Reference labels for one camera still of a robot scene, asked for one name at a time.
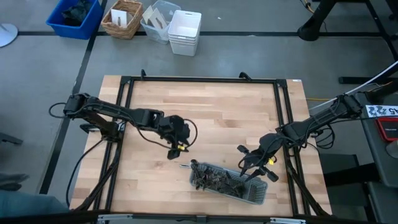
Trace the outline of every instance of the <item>blue storage box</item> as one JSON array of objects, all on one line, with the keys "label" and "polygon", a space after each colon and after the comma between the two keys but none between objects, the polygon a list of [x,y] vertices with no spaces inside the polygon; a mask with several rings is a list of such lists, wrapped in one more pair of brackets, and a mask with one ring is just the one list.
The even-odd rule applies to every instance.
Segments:
[{"label": "blue storage box", "polygon": [[104,10],[98,0],[88,1],[92,3],[91,9],[80,27],[64,25],[64,18],[62,16],[62,12],[69,9],[69,7],[76,6],[78,0],[61,0],[45,23],[51,26],[55,33],[61,37],[89,39],[94,29],[98,28]]}]

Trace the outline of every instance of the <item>gray floor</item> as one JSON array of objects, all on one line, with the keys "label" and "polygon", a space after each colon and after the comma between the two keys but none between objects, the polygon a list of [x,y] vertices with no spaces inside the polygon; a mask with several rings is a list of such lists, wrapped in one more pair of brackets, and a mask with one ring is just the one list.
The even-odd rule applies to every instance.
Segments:
[{"label": "gray floor", "polygon": [[[108,1],[107,10],[114,2]],[[147,7],[155,0],[142,2]],[[183,10],[201,12],[202,31],[295,32],[310,17],[298,0],[170,2]],[[391,12],[386,3],[372,3],[388,32],[394,33],[396,23],[388,21]],[[45,21],[55,5],[49,0],[2,0],[0,22],[13,23],[21,31],[51,31]],[[377,32],[364,4],[338,3],[326,24],[329,32]],[[87,40],[57,36],[20,36],[0,49],[0,131],[24,140],[18,147],[0,144],[0,170],[29,174],[24,192],[37,193],[40,188],[60,124],[47,110],[71,93],[87,44]],[[143,68],[150,76],[236,77],[245,71],[256,78],[301,79],[307,97],[332,98],[354,87],[339,85],[337,77],[371,77],[392,61],[381,38],[323,37],[304,42],[298,37],[201,36],[197,55],[184,57],[174,55],[170,45],[144,36],[132,40],[101,36],[95,40],[80,91],[98,95],[104,75],[138,75]],[[49,190],[62,202],[87,137],[80,123],[69,125]],[[361,164],[372,161],[359,123],[336,124],[336,135],[336,144],[327,153],[357,154]],[[333,209],[338,213],[347,210]]]}]

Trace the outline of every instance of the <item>white label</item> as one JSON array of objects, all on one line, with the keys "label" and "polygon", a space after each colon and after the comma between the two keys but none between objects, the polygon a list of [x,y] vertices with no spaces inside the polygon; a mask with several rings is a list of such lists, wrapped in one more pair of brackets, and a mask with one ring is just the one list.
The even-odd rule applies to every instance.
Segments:
[{"label": "white label", "polygon": [[398,106],[366,105],[366,111],[370,118],[379,116],[398,116]]}]

